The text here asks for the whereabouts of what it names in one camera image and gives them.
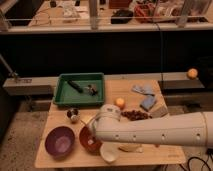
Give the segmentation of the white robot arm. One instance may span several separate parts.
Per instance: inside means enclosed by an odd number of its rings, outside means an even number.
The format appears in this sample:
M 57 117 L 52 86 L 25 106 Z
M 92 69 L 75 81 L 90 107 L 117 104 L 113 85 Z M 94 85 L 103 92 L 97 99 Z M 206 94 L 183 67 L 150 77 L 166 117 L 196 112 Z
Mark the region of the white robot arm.
M 117 106 L 105 104 L 88 128 L 98 140 L 107 142 L 213 148 L 213 112 L 124 122 Z

